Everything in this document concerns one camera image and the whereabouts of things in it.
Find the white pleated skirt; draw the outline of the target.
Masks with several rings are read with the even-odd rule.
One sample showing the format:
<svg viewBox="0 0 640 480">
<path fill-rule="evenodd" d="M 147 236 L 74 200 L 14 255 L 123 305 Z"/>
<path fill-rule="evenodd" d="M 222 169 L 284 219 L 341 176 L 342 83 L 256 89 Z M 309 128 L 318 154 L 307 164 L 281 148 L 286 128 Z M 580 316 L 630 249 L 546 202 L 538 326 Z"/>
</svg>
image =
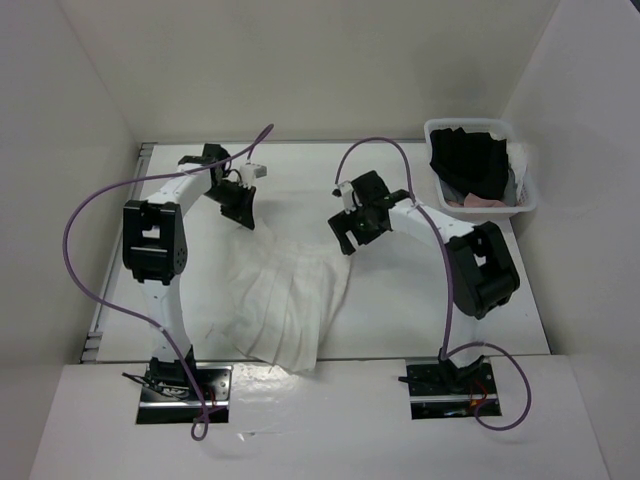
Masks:
<svg viewBox="0 0 640 480">
<path fill-rule="evenodd" d="M 233 316 L 225 336 L 246 357 L 313 370 L 346 293 L 350 258 L 336 244 L 286 239 L 262 222 L 234 232 L 229 250 Z"/>
</svg>

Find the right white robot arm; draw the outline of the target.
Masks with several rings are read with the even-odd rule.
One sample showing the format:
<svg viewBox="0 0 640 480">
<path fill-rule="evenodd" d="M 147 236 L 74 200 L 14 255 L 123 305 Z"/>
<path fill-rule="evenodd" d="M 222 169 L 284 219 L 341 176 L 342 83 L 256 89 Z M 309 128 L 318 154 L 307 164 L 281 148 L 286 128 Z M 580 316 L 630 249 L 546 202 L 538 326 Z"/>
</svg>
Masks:
<svg viewBox="0 0 640 480">
<path fill-rule="evenodd" d="M 443 258 L 446 281 L 445 326 L 438 351 L 438 383 L 450 393 L 471 384 L 482 358 L 471 364 L 450 358 L 456 310 L 477 320 L 506 305 L 520 287 L 520 277 L 500 228 L 474 224 L 433 210 L 405 189 L 390 191 L 372 170 L 334 186 L 342 210 L 328 220 L 343 254 L 368 245 L 386 232 L 398 232 L 434 248 Z"/>
</svg>

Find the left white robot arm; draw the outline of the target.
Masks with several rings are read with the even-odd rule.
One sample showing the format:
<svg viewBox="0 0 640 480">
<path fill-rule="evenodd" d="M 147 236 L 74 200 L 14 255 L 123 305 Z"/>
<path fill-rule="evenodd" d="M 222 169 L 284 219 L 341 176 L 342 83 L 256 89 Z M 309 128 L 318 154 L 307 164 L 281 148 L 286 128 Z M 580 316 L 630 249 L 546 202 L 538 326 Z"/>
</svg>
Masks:
<svg viewBox="0 0 640 480">
<path fill-rule="evenodd" d="M 188 261 L 184 216 L 207 197 L 219 204 L 223 217 L 254 229 L 255 181 L 267 175 L 267 168 L 249 161 L 232 168 L 227 150 L 206 144 L 200 155 L 182 157 L 177 173 L 147 198 L 125 203 L 122 258 L 141 285 L 148 316 L 161 327 L 162 339 L 154 347 L 145 382 L 184 400 L 199 386 L 180 299 Z"/>
</svg>

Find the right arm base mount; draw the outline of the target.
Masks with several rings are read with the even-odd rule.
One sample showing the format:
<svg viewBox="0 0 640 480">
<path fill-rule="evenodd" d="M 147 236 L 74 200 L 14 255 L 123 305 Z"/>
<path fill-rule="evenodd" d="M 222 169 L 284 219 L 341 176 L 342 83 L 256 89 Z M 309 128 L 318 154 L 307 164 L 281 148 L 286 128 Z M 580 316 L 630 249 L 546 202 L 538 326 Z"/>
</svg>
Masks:
<svg viewBox="0 0 640 480">
<path fill-rule="evenodd" d="M 407 386 L 413 420 L 502 415 L 491 363 L 481 356 L 466 367 L 451 360 L 409 361 L 398 381 Z"/>
</svg>

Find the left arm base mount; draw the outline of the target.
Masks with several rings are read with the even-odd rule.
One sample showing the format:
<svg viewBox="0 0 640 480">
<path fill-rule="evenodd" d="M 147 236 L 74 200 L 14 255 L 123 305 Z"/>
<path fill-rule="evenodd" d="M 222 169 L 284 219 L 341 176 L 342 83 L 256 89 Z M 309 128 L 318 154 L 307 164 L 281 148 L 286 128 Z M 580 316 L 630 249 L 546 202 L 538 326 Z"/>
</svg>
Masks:
<svg viewBox="0 0 640 480">
<path fill-rule="evenodd" d="M 213 424 L 227 423 L 233 367 L 215 363 L 198 363 L 195 378 L 209 410 Z M 190 424 L 202 414 L 202 402 L 192 387 L 153 385 L 148 375 L 122 373 L 141 387 L 136 423 L 138 425 Z"/>
</svg>

